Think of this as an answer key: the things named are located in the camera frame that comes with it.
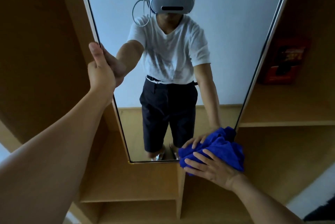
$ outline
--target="red packaging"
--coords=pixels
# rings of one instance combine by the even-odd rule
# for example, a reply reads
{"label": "red packaging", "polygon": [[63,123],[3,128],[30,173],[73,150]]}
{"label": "red packaging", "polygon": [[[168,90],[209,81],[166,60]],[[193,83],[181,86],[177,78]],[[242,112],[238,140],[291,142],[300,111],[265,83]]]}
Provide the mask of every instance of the red packaging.
{"label": "red packaging", "polygon": [[266,85],[288,85],[294,82],[309,46],[310,41],[304,38],[274,40],[258,81]]}

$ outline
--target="shoe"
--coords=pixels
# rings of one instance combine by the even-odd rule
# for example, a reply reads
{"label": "shoe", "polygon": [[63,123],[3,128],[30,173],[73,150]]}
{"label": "shoe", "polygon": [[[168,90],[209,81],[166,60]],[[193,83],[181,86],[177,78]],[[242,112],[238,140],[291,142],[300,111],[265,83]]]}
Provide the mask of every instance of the shoe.
{"label": "shoe", "polygon": [[150,161],[163,160],[164,156],[165,156],[165,147],[164,147],[164,151],[162,151],[160,154],[158,154],[157,156],[155,156],[154,158],[152,158]]}
{"label": "shoe", "polygon": [[179,154],[178,154],[178,150],[176,150],[176,147],[175,146],[171,146],[171,143],[170,143],[170,149],[171,149],[171,152],[173,154],[173,157],[175,160],[180,160],[180,157],[179,157]]}

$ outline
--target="wooden cabinet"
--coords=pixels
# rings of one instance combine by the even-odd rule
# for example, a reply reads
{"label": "wooden cabinet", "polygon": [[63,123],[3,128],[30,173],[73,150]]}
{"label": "wooden cabinet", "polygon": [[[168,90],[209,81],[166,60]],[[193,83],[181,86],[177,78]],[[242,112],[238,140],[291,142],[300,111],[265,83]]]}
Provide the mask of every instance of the wooden cabinet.
{"label": "wooden cabinet", "polygon": [[[1,11],[0,118],[13,137],[0,140],[14,150],[88,90],[94,37],[83,0],[1,2],[10,10]],[[275,36],[304,35],[311,49],[295,84],[256,84],[240,120],[246,174],[283,204],[335,161],[334,15],[335,0],[287,1]],[[185,175],[177,163],[130,164],[114,105],[100,122],[70,210],[82,223],[251,221],[233,193]]]}

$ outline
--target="blue microfiber towel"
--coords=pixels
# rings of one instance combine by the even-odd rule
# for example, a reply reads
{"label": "blue microfiber towel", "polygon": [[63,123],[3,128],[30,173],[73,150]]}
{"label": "blue microfiber towel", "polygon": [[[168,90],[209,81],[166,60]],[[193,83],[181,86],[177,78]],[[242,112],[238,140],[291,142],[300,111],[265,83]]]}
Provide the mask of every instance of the blue microfiber towel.
{"label": "blue microfiber towel", "polygon": [[178,151],[180,166],[182,168],[190,167],[190,165],[185,163],[185,159],[203,163],[193,155],[193,152],[198,152],[203,156],[210,158],[202,151],[203,149],[207,149],[229,166],[232,166],[238,171],[243,171],[244,154],[242,152],[242,146],[238,143],[230,142],[234,140],[235,135],[236,132],[231,127],[227,127],[225,129],[220,128],[210,134],[202,144],[198,143],[195,149],[192,149],[192,144],[188,145],[186,148],[180,148]]}

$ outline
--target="white wall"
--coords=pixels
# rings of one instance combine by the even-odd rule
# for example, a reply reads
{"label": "white wall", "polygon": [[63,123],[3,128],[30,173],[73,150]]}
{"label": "white wall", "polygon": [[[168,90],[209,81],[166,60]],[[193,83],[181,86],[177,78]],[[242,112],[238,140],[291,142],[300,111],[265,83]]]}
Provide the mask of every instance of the white wall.
{"label": "white wall", "polygon": [[[113,55],[127,40],[136,1],[90,0],[100,40]],[[190,16],[205,30],[220,104],[243,103],[278,1],[196,0]],[[134,15],[142,14],[139,3]],[[115,91],[118,107],[140,106],[144,80],[139,63]]]}

